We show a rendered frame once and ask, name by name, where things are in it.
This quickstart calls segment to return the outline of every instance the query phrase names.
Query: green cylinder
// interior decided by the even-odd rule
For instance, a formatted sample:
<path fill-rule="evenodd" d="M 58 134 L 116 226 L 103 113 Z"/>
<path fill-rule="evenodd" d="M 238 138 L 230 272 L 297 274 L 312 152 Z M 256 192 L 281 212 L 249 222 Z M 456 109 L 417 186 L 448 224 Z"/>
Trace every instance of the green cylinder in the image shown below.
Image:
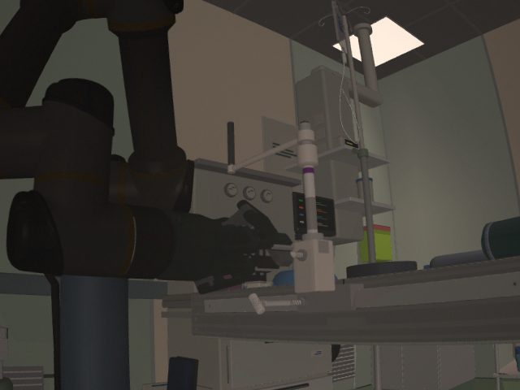
<path fill-rule="evenodd" d="M 0 390 L 13 390 L 13 382 L 4 376 L 0 379 Z"/>
<path fill-rule="evenodd" d="M 490 260 L 520 256 L 520 217 L 488 223 L 480 244 Z"/>

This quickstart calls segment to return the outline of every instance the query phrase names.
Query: yellow-green box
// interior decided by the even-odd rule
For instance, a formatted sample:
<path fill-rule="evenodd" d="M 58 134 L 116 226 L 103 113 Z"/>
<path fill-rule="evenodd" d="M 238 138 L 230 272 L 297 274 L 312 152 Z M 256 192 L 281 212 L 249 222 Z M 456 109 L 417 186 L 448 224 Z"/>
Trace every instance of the yellow-green box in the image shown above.
<path fill-rule="evenodd" d="M 359 243 L 361 262 L 368 262 L 368 241 L 366 238 L 366 226 L 363 227 L 363 241 Z M 390 227 L 374 225 L 375 261 L 392 261 L 392 239 L 390 238 Z"/>

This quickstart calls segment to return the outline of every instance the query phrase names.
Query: round dial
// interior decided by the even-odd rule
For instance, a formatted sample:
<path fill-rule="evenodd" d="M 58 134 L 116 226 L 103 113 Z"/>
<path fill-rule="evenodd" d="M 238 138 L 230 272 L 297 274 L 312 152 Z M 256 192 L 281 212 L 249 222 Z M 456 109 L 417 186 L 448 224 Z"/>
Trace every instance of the round dial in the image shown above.
<path fill-rule="evenodd" d="M 224 187 L 224 192 L 229 197 L 235 197 L 238 194 L 238 187 L 234 183 L 227 183 Z"/>
<path fill-rule="evenodd" d="M 270 189 L 264 189 L 260 193 L 260 199 L 265 203 L 270 203 L 273 200 L 273 192 Z"/>
<path fill-rule="evenodd" d="M 244 198 L 246 198 L 248 201 L 252 201 L 256 196 L 257 192 L 253 187 L 248 186 L 244 188 Z"/>

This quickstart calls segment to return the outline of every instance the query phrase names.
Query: louvered vent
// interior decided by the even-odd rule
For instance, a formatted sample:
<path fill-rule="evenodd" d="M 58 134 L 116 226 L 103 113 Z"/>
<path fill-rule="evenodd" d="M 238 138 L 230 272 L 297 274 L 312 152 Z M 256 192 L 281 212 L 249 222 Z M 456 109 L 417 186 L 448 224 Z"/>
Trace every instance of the louvered vent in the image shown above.
<path fill-rule="evenodd" d="M 43 390 L 43 367 L 3 367 L 14 390 Z"/>
<path fill-rule="evenodd" d="M 356 361 L 354 358 L 353 345 L 341 345 L 340 354 L 334 362 L 332 362 L 332 371 L 329 376 L 332 382 L 353 378 L 356 373 Z"/>

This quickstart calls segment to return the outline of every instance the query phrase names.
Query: square light panel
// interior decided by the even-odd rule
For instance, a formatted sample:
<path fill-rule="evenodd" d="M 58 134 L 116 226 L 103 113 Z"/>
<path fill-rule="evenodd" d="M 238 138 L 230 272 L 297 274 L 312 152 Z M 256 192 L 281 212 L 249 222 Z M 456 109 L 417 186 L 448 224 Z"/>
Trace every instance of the square light panel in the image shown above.
<path fill-rule="evenodd" d="M 424 45 L 419 39 L 388 17 L 372 24 L 370 42 L 376 67 Z M 341 45 L 343 46 L 344 44 L 345 39 L 341 41 Z M 352 56 L 361 61 L 359 40 L 355 35 L 350 37 L 350 46 L 352 47 Z M 336 43 L 334 47 L 341 50 L 340 43 Z"/>

